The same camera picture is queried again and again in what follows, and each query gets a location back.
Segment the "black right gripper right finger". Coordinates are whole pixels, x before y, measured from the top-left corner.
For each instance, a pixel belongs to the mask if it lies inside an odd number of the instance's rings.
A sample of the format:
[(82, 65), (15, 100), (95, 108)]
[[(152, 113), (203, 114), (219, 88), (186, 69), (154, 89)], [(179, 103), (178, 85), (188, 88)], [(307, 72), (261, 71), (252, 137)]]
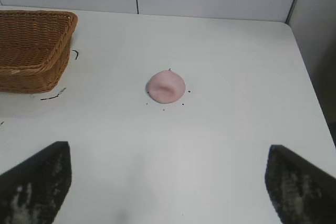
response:
[(335, 178), (283, 145), (271, 145), (265, 185), (282, 223), (335, 223)]

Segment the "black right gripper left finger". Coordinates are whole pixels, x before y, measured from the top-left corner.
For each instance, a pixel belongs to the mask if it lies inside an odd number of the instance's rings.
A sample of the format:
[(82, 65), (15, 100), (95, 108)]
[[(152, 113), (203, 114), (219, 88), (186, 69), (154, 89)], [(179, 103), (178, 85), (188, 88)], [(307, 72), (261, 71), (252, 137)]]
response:
[(54, 142), (1, 174), (1, 223), (53, 223), (71, 182), (69, 143)]

